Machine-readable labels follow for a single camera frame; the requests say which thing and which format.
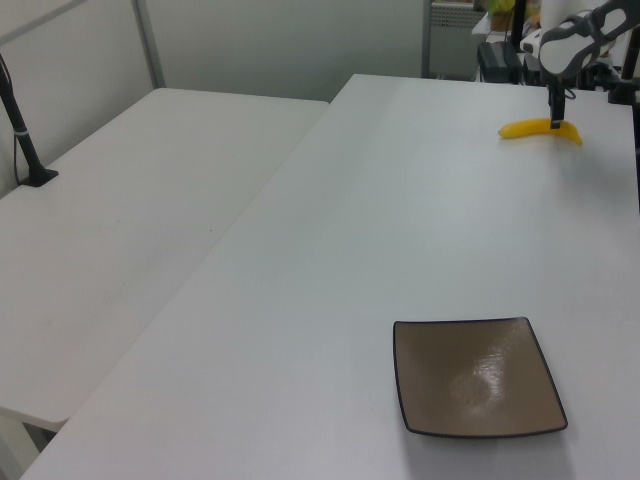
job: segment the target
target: square plate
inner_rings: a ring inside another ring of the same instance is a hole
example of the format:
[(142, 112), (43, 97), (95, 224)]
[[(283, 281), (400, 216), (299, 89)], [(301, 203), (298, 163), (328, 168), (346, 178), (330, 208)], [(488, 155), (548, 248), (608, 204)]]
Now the square plate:
[(527, 318), (396, 322), (393, 356), (410, 432), (506, 438), (567, 428)]

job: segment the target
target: yellow banana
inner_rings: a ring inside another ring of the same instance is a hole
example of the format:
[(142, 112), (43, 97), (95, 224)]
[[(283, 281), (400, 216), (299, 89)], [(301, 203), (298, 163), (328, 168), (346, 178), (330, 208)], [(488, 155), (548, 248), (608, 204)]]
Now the yellow banana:
[(551, 120), (548, 118), (534, 118), (532, 120), (510, 123), (504, 126), (498, 133), (505, 139), (520, 138), (529, 135), (556, 135), (572, 140), (578, 145), (582, 145), (582, 138), (580, 138), (580, 134), (575, 125), (563, 121), (560, 128), (552, 129)]

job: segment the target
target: black stand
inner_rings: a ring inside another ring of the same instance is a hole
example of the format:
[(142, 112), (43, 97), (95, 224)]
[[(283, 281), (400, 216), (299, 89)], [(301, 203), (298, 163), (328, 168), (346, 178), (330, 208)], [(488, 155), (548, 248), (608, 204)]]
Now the black stand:
[(0, 97), (2, 97), (2, 103), (4, 103), (4, 108), (7, 110), (7, 115), (9, 116), (9, 120), (11, 120), (11, 125), (13, 125), (13, 132), (18, 138), (18, 142), (20, 142), (20, 148), (22, 148), (24, 157), (29, 165), (29, 177), (26, 178), (22, 184), (30, 187), (41, 187), (49, 180), (56, 177), (58, 172), (55, 170), (47, 170), (42, 166), (42, 163), (40, 163), (36, 149), (33, 146), (31, 137), (29, 136), (29, 131), (27, 130), (27, 126), (24, 124), (24, 119), (22, 118), (22, 114), (20, 113), (20, 109), (18, 108), (18, 104), (16, 103), (16, 99), (13, 95), (13, 87), (11, 85), (9, 72), (5, 70), (6, 67), (4, 66), (4, 61), (2, 60), (1, 55), (0, 64), (2, 67), (2, 72), (0, 72)]
[(511, 45), (520, 52), (520, 42), (524, 31), (524, 21), (527, 14), (527, 0), (516, 0), (513, 7), (513, 25), (511, 27)]
[(620, 80), (609, 92), (609, 103), (616, 105), (633, 105), (635, 103), (636, 92), (640, 89), (637, 83), (633, 82), (633, 74), (638, 64), (638, 54), (640, 53), (640, 27), (631, 33), (629, 50), (624, 60)]

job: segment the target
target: white wall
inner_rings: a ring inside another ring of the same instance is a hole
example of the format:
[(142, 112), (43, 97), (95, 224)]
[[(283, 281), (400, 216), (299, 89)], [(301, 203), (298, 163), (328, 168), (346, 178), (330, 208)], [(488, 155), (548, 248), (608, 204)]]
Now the white wall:
[[(131, 0), (87, 0), (0, 52), (44, 164), (152, 90)], [(15, 187), (12, 132), (0, 107), (0, 196)]]
[(421, 74), (423, 0), (139, 3), (169, 87), (331, 101), (354, 73)]

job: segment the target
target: table leg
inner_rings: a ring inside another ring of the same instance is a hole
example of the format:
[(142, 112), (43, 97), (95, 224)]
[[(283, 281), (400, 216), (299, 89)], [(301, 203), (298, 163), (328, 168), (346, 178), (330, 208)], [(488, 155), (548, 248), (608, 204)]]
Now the table leg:
[(37, 456), (22, 423), (0, 416), (0, 480), (18, 480)]

